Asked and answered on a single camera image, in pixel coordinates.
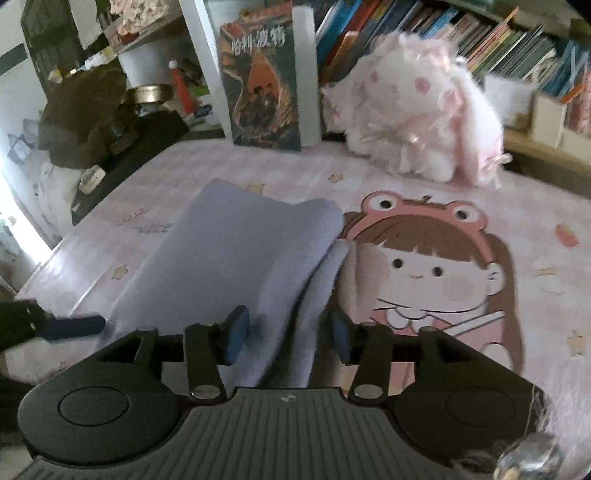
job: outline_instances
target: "white box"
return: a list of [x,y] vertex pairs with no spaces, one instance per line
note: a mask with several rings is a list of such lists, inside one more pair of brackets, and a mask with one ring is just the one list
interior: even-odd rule
[[562,139],[565,117],[565,104],[538,94],[531,123],[532,139],[549,147],[558,148]]
[[565,128],[561,148],[569,155],[591,163],[591,138],[588,135]]

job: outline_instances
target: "ribbed surface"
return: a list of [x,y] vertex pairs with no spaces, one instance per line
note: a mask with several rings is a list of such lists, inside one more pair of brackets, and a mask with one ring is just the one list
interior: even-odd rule
[[450,480],[455,473],[408,447],[384,412],[336,389],[239,390],[191,411],[143,458],[104,469],[35,461],[19,480]]

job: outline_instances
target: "light blue towel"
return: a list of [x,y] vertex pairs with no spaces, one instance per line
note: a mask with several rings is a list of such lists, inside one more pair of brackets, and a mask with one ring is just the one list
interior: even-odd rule
[[[234,307],[246,305],[252,322],[246,345],[235,365],[220,367],[230,391],[260,382],[299,315],[306,331],[296,343],[307,352],[301,362],[299,352],[292,352],[284,378],[291,387],[303,387],[320,313],[344,258],[342,248],[327,255],[342,228],[341,210],[327,200],[288,205],[213,181],[127,286],[99,347],[142,326],[172,335],[192,323],[221,322]],[[315,272],[319,276],[310,282]],[[306,292],[309,283],[314,290]],[[296,312],[302,298],[304,309]],[[187,393],[182,365],[165,364],[163,381]]]

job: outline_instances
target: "cartoon girl print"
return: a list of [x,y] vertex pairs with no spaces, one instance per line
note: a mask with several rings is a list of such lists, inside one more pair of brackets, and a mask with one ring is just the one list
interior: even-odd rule
[[[446,331],[515,372],[523,368],[515,282],[506,245],[485,232],[486,216],[468,202],[448,205],[375,192],[345,213],[343,237],[384,249],[389,277],[371,319],[398,335]],[[414,381],[412,364],[393,364],[391,390]]]

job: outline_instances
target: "metal rivet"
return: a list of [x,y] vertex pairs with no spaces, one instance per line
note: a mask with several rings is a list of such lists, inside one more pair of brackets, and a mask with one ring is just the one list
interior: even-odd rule
[[355,387],[353,393],[356,397],[363,398],[365,400],[374,400],[381,397],[384,391],[377,385],[363,384]]
[[199,385],[191,390],[191,395],[198,400],[213,400],[220,396],[220,389],[215,385]]

